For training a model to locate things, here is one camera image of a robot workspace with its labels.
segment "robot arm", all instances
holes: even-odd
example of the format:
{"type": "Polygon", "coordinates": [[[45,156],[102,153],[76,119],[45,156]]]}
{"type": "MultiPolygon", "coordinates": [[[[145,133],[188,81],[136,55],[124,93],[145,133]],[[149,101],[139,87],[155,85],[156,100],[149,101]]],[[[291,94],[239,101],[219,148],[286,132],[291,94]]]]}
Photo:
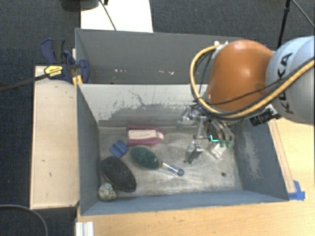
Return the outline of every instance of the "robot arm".
{"type": "Polygon", "coordinates": [[[214,58],[208,93],[201,97],[194,67],[217,47],[199,52],[189,72],[192,94],[210,118],[234,122],[263,114],[262,120],[282,116],[314,124],[314,36],[289,41],[275,54],[250,40],[227,44],[214,58]]]}

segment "bin floor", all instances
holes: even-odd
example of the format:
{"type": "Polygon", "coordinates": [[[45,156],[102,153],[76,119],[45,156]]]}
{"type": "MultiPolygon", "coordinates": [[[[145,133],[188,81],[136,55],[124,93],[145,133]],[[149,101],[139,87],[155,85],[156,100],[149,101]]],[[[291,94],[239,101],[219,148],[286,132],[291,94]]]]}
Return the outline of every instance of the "bin floor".
{"type": "MultiPolygon", "coordinates": [[[[117,191],[118,198],[156,196],[192,192],[215,192],[242,189],[233,149],[215,159],[208,151],[209,142],[201,140],[205,151],[193,161],[185,164],[185,153],[196,127],[159,127],[164,140],[152,147],[163,162],[185,171],[182,177],[162,170],[147,170],[133,162],[129,151],[121,160],[130,168],[137,181],[132,193],[117,191]]],[[[118,140],[127,143],[126,128],[99,127],[100,159],[111,156],[109,148],[118,140]]]]}

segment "gray bin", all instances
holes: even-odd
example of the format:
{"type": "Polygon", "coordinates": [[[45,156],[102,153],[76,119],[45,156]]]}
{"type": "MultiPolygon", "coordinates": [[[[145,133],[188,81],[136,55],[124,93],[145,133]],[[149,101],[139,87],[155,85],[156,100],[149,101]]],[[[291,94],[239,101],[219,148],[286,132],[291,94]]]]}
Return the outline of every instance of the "gray bin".
{"type": "Polygon", "coordinates": [[[76,30],[77,59],[87,58],[91,69],[89,83],[77,89],[82,215],[288,200],[266,124],[235,124],[235,145],[221,159],[205,151],[192,165],[183,163],[185,150],[197,132],[195,125],[178,125],[185,107],[192,103],[189,62],[215,40],[233,39],[236,38],[76,30]],[[134,173],[137,190],[118,192],[116,200],[102,202],[98,198],[102,183],[99,163],[111,155],[108,149],[114,142],[126,142],[128,124],[161,128],[164,141],[153,150],[166,163],[183,168],[185,175],[141,169],[127,152],[121,160],[134,173]]]}

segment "green brush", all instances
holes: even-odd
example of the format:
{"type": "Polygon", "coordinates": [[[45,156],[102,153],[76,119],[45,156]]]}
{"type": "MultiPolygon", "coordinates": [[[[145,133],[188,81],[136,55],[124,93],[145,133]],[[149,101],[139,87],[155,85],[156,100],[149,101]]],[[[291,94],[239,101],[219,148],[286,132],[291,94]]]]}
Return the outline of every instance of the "green brush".
{"type": "Polygon", "coordinates": [[[130,155],[137,164],[146,169],[157,170],[160,169],[162,166],[165,166],[170,172],[175,173],[180,177],[183,176],[185,173],[183,169],[176,169],[173,166],[169,166],[166,163],[163,163],[162,160],[147,146],[133,147],[130,151],[130,155]]]}

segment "orange object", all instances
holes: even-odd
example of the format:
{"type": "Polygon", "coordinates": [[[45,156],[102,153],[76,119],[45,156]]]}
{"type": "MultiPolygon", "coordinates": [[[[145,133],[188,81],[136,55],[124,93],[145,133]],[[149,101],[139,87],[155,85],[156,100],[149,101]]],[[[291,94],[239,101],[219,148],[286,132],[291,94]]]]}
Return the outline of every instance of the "orange object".
{"type": "MultiPolygon", "coordinates": [[[[252,40],[237,40],[224,46],[215,57],[209,78],[208,99],[211,104],[229,101],[265,87],[266,70],[272,56],[270,49],[252,40]]],[[[264,92],[216,107],[235,111],[257,100],[264,92]]]]}

